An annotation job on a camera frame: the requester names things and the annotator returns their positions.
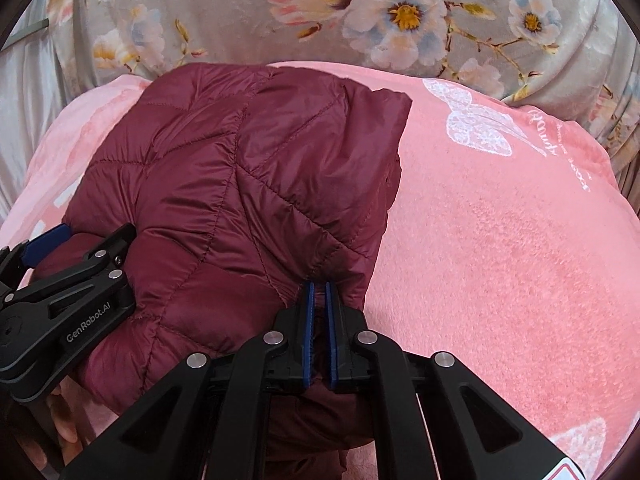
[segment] logo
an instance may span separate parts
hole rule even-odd
[[[100,316],[102,316],[105,312],[107,312],[111,308],[109,302],[105,303],[98,310],[95,311],[94,314],[91,314],[86,320],[80,323],[80,326],[76,328],[73,332],[70,332],[66,335],[66,342],[72,343],[74,339],[76,339],[82,332],[84,332],[87,328],[89,328],[93,323],[95,323]]]

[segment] gray fabric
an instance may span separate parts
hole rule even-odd
[[[74,94],[194,60],[440,76],[578,121],[623,192],[638,178],[639,46],[611,0],[52,0],[49,19]]]
[[[0,54],[0,224],[22,191],[37,145],[66,104],[54,45],[42,29],[48,1],[32,1],[14,27],[20,41]]]

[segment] triangular cutout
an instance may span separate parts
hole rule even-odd
[[[160,447],[182,389],[175,386],[167,390],[158,402],[146,410],[120,438],[123,444],[143,453],[155,453]]]
[[[473,419],[476,431],[487,453],[496,453],[522,439],[520,432],[500,416],[491,405],[469,386],[462,386],[460,394]]]

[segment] blue gripper pad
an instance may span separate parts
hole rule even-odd
[[[324,314],[327,326],[327,344],[329,345],[329,389],[335,390],[338,385],[338,349],[335,338],[334,296],[331,283],[324,286]]]
[[[311,367],[314,354],[314,313],[316,310],[316,286],[309,283],[306,294],[305,336],[302,345],[302,383],[306,389],[311,386]]]
[[[71,238],[71,227],[60,224],[41,234],[27,244],[22,252],[22,264],[27,269],[35,269],[55,249]]]

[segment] finger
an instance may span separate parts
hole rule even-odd
[[[47,397],[47,406],[58,434],[67,442],[76,443],[78,441],[78,430],[76,430],[71,409],[65,398],[57,395],[49,396]]]
[[[38,471],[42,471],[47,465],[47,455],[42,448],[34,440],[20,434],[17,434],[15,439],[31,463],[36,466]]]
[[[68,442],[58,436],[58,443],[60,444],[62,460],[65,465],[69,464],[69,462],[82,452],[82,442],[79,440],[76,440],[75,442]]]

